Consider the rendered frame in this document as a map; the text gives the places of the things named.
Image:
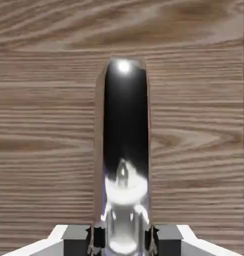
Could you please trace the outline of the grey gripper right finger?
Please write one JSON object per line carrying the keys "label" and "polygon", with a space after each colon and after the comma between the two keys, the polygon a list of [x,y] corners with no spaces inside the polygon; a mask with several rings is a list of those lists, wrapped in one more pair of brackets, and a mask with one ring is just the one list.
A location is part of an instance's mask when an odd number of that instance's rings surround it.
{"label": "grey gripper right finger", "polygon": [[149,256],[243,256],[199,239],[186,224],[154,225],[145,231]]}

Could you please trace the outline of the light wood cabinet door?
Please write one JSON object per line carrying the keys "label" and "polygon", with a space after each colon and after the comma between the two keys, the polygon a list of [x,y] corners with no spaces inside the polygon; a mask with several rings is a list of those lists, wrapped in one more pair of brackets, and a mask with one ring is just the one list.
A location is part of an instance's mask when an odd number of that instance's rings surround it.
{"label": "light wood cabinet door", "polygon": [[[145,56],[152,217],[243,253],[242,49]],[[109,53],[0,51],[0,256],[93,209],[95,81]]]}

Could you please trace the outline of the light wood cabinet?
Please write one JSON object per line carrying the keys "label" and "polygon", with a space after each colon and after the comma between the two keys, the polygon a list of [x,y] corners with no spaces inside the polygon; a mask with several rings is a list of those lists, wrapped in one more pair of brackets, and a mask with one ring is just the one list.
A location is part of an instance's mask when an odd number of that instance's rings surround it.
{"label": "light wood cabinet", "polygon": [[243,80],[243,15],[243,0],[0,0],[0,51],[146,61],[144,50],[235,43]]}

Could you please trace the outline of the shiny dark metal handle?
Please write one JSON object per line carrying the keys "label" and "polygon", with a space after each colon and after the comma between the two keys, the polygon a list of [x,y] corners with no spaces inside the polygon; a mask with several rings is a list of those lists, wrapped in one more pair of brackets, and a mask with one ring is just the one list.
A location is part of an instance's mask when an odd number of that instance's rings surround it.
{"label": "shiny dark metal handle", "polygon": [[91,256],[145,256],[150,228],[146,65],[109,59],[95,86]]}

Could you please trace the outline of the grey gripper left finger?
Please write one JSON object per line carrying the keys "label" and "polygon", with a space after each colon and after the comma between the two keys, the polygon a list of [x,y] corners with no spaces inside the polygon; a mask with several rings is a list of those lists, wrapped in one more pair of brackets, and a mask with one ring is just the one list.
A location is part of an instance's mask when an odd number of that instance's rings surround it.
{"label": "grey gripper left finger", "polygon": [[84,224],[59,224],[49,236],[1,256],[103,256],[105,230]]}

